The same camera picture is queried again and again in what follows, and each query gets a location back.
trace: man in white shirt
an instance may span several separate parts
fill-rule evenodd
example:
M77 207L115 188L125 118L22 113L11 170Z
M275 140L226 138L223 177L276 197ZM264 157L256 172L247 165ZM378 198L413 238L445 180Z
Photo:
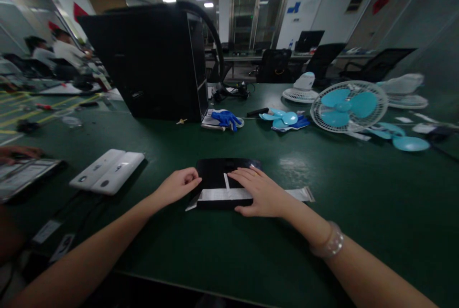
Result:
M32 53L32 58L37 59L43 64L46 64L51 70L54 70L56 63L51 59L56 58L55 54L48 50L46 46L46 40L36 37L34 39L34 50Z
M54 54L56 58L63 58L80 71L84 65L83 58L91 59L91 53L84 53L71 43L70 34L64 30L56 30L56 42L54 43Z

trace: door frame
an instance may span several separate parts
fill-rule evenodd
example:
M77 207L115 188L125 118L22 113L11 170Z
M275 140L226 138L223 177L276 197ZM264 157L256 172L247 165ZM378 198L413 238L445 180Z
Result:
M280 12L276 18L275 22L275 31L273 41L271 42L270 48L276 48L277 42L279 41L279 34L281 32L282 21L284 19L285 11L287 9L287 1L282 0L280 6ZM256 36L256 28L258 25L258 14L260 9L260 0L255 0L255 8L253 11L253 19L252 19L252 27L250 32L250 42L249 42L249 49L252 49L255 45L255 36ZM234 0L229 0L229 42L234 42L234 18L233 18L233 11L234 11Z

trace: hand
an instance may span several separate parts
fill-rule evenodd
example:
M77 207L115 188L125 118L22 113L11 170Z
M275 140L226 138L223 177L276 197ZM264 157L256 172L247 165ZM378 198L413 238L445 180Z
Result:
M164 208L183 198L191 192L202 178L193 167L173 172L150 196L144 199L144 203L150 205L152 213Z
M24 147L18 145L0 147L0 163L13 165L16 162L16 160L13 158L14 154L22 154L38 159L43 154L43 150L39 148Z
M260 169L250 166L238 168L228 173L244 186L253 197L248 207L237 206L235 210L245 217L285 217L289 206L296 202L283 188L276 184Z

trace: white remote control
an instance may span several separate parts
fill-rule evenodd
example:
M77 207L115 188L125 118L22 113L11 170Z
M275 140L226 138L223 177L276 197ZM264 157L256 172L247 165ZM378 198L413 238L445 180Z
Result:
M125 154L126 152L124 150L108 150L93 164L70 181L70 186L85 191L91 191L91 187Z
M91 191L113 196L144 158L142 153L127 152L93 185Z

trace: forearm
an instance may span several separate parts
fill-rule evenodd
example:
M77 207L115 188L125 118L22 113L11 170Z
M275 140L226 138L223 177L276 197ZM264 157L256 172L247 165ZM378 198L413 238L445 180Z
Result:
M137 204L38 276L10 307L77 307L97 288L155 211Z
M284 218L314 247L331 236L330 224L303 203L290 203ZM435 307L371 253L345 236L343 248L325 263L359 308Z

